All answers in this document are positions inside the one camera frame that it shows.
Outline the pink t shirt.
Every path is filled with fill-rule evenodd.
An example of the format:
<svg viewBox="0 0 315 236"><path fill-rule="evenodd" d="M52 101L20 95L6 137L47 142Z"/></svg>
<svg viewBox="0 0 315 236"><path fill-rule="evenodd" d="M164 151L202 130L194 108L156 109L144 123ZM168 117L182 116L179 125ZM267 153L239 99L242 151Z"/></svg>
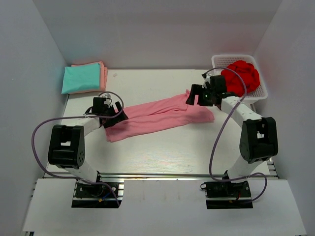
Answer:
<svg viewBox="0 0 315 236"><path fill-rule="evenodd" d="M128 119L106 128L106 140L113 143L190 123L215 121L214 114L206 107L186 104L188 96L187 89L171 98L124 108Z"/></svg>

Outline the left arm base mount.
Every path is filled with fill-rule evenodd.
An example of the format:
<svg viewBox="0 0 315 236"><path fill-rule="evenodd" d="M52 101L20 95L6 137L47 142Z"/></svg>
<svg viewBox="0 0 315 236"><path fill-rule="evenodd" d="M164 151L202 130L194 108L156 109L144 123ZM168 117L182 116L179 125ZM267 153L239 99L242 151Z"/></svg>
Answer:
<svg viewBox="0 0 315 236"><path fill-rule="evenodd" d="M104 185L88 185L77 182L74 188L72 208L119 208L115 193L119 204L122 202L123 192L118 182L107 183L111 190Z"/></svg>

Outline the white plastic basket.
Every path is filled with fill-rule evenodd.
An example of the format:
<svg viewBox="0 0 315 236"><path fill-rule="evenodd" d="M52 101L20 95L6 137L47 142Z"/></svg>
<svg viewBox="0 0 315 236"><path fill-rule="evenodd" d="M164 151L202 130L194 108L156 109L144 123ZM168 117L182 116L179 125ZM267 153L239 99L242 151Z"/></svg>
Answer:
<svg viewBox="0 0 315 236"><path fill-rule="evenodd" d="M228 67L230 64L243 60L247 63L250 63L254 66L254 68L258 71L260 85L256 90L248 93L244 102L248 104L253 104L258 100L263 100L268 97L268 92L265 86L264 78L259 70L259 66L256 63L255 59L251 55L243 55L243 54L223 54L223 55L213 55L211 58L212 67Z"/></svg>

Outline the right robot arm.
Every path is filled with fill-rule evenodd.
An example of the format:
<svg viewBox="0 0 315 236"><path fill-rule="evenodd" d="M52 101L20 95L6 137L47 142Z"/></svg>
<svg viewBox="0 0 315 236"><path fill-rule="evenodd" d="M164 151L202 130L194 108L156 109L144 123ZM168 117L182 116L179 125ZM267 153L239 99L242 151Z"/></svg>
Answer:
<svg viewBox="0 0 315 236"><path fill-rule="evenodd" d="M224 76L211 76L203 85L193 84L186 104L217 106L241 127L240 156L224 174L222 189L228 196L240 190L239 182L255 176L257 166L278 154L276 121L262 117L243 103L244 98L228 92Z"/></svg>

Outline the folded teal t shirt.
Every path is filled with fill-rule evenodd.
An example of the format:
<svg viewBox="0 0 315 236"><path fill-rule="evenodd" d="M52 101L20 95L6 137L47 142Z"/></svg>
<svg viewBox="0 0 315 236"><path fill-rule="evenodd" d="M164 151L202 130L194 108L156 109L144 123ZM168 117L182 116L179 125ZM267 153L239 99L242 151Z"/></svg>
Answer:
<svg viewBox="0 0 315 236"><path fill-rule="evenodd" d="M99 63L65 67L62 94L100 90L100 71Z"/></svg>

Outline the folded salmon t shirt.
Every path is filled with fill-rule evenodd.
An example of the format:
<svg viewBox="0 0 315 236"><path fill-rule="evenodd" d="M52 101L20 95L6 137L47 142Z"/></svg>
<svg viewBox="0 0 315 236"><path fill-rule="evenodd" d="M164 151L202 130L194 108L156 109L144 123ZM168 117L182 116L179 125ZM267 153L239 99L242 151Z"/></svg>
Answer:
<svg viewBox="0 0 315 236"><path fill-rule="evenodd" d="M104 63L102 61L96 61L96 62L87 63L85 65L96 64L96 63L100 65L100 87L97 89L84 89L77 92L72 92L72 94L86 93L86 92L99 92L99 91L106 90L108 68L104 65Z"/></svg>

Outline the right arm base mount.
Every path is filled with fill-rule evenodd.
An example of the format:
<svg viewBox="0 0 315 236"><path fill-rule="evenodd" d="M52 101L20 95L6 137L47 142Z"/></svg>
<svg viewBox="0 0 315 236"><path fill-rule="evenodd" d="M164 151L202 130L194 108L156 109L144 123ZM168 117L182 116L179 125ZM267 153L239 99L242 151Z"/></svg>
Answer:
<svg viewBox="0 0 315 236"><path fill-rule="evenodd" d="M250 209L252 195L247 181L240 183L210 181L200 185L205 191L207 209Z"/></svg>

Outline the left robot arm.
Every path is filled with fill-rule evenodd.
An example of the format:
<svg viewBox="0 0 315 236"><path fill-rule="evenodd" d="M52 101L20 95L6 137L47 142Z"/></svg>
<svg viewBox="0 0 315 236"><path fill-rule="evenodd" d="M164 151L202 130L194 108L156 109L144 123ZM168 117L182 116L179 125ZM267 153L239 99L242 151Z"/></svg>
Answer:
<svg viewBox="0 0 315 236"><path fill-rule="evenodd" d="M54 125L52 128L48 162L65 169L80 182L88 182L87 190L93 196L103 193L104 184L98 180L99 172L86 160L85 137L100 128L109 128L128 120L124 104L117 101L112 104L109 96L94 97L93 105L81 118L70 125Z"/></svg>

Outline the red crumpled t shirt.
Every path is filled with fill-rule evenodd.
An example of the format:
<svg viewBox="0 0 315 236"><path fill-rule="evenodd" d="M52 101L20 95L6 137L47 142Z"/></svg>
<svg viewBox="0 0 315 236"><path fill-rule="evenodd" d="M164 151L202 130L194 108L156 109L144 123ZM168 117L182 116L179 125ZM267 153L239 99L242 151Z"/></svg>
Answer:
<svg viewBox="0 0 315 236"><path fill-rule="evenodd" d="M227 68L237 72L242 77L247 89L247 94L255 91L259 87L259 73L251 63L238 60L230 64ZM234 92L239 97L244 95L244 86L239 77L234 72L224 69L221 72L221 75L225 77L228 92Z"/></svg>

